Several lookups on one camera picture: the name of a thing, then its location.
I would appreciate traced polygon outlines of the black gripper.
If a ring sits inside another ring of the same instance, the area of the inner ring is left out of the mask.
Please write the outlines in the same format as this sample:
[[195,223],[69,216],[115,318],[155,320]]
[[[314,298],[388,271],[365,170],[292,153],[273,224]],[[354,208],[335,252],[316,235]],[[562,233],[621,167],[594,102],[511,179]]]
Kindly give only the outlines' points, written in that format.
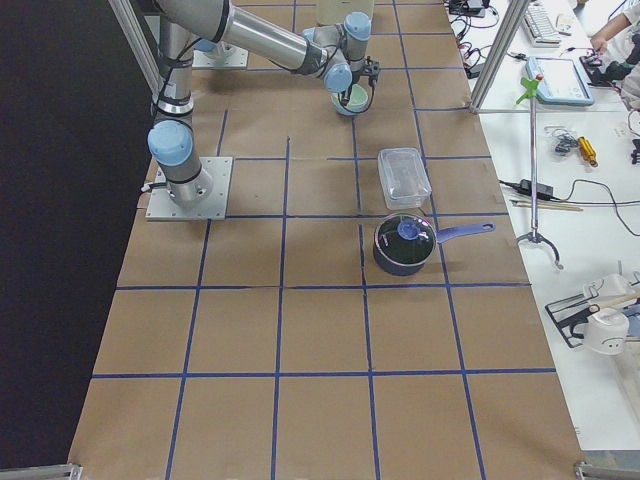
[[370,56],[366,56],[365,58],[358,60],[357,62],[352,62],[351,67],[356,67],[356,69],[351,70],[351,85],[344,92],[344,94],[350,95],[353,86],[356,85],[362,77],[365,77],[367,79],[368,86],[372,91],[375,91],[380,74],[380,63],[377,60],[372,59]]

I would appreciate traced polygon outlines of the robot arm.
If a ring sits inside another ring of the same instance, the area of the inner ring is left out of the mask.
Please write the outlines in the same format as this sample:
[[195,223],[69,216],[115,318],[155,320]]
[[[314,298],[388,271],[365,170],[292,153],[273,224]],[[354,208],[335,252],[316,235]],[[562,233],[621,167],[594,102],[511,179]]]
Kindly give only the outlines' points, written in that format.
[[191,115],[194,68],[243,69],[249,54],[267,59],[291,74],[322,80],[336,108],[348,115],[368,109],[370,88],[380,66],[367,55],[371,18],[350,12],[343,22],[296,34],[230,1],[159,1],[159,88],[153,96],[153,127],[148,146],[164,176],[170,203],[197,205],[209,197],[215,181],[198,157]]

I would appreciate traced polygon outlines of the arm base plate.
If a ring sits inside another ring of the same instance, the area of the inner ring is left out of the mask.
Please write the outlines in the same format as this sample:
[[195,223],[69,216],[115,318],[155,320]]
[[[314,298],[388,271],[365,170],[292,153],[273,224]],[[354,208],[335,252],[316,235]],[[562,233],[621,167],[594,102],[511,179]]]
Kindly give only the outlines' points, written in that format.
[[194,70],[243,70],[247,68],[249,53],[237,46],[221,42],[219,44],[198,44],[194,48]]
[[150,191],[146,210],[149,221],[222,221],[226,218],[232,157],[201,157],[201,171],[194,180],[169,182],[161,168],[156,183],[164,186]]

